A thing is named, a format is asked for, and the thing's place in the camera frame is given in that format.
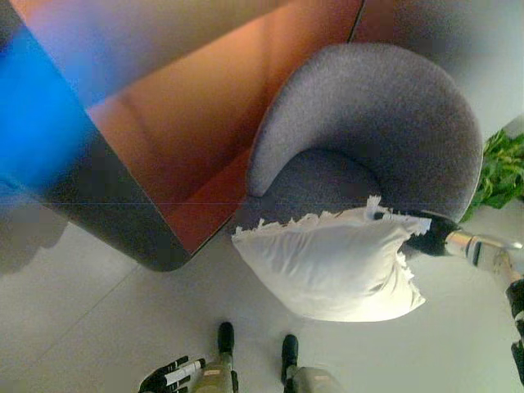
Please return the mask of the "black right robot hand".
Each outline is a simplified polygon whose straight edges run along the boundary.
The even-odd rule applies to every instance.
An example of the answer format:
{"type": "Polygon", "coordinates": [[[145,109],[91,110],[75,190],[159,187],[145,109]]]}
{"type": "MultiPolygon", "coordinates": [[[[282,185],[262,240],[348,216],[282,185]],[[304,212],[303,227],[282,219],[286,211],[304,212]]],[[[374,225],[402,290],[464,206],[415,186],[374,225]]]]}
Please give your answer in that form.
{"type": "Polygon", "coordinates": [[[406,259],[412,259],[419,254],[429,256],[445,256],[447,237],[460,229],[459,225],[451,218],[429,210],[395,210],[386,209],[373,213],[373,219],[418,219],[420,224],[425,225],[425,232],[413,234],[409,240],[403,243],[400,250],[405,254],[406,259]]]}

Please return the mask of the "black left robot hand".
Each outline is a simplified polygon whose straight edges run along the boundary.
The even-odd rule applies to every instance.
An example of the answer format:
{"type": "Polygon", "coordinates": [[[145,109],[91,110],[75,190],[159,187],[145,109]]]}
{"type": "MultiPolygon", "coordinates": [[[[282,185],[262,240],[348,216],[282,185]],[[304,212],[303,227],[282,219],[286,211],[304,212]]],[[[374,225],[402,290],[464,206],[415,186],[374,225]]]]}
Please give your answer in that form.
{"type": "Polygon", "coordinates": [[[189,392],[192,377],[206,365],[204,358],[189,361],[187,355],[153,371],[140,384],[139,392],[189,392]]]}

